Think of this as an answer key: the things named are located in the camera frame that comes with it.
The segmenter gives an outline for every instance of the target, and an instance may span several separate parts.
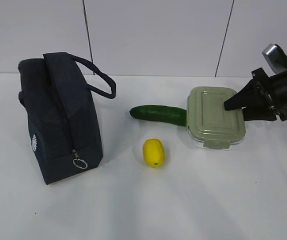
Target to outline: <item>lemon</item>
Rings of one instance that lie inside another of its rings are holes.
[[[148,139],[143,145],[144,161],[152,168],[158,168],[165,162],[165,150],[159,139]]]

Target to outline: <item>insulated bag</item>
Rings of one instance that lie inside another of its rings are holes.
[[[28,116],[31,147],[45,183],[96,168],[103,148],[92,97],[116,97],[116,83],[92,62],[66,52],[19,63],[19,101]],[[111,93],[87,84],[77,63],[99,75]]]

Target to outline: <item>bag handle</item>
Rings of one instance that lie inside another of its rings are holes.
[[[96,88],[95,86],[92,86],[90,84],[87,84],[87,88],[91,91],[94,91],[95,93],[106,97],[108,99],[114,99],[116,97],[116,83],[114,80],[112,80],[107,74],[104,74],[103,72],[101,72],[99,70],[98,67],[96,67],[91,61],[88,61],[84,58],[75,56],[75,55],[71,55],[69,54],[71,59],[84,65],[85,67],[87,67],[88,69],[90,69],[91,71],[93,71],[94,73],[96,73],[99,77],[101,77],[111,88],[111,93],[105,92],[103,90],[100,90],[98,88]]]

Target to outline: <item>green plastic lid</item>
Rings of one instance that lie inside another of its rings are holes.
[[[237,92],[226,87],[195,87],[187,100],[186,127],[201,147],[229,149],[246,134],[242,109],[226,111],[224,102]]]

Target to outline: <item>green cucumber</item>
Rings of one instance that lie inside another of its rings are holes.
[[[135,119],[163,122],[185,127],[187,111],[173,106],[143,105],[132,108],[130,115]]]

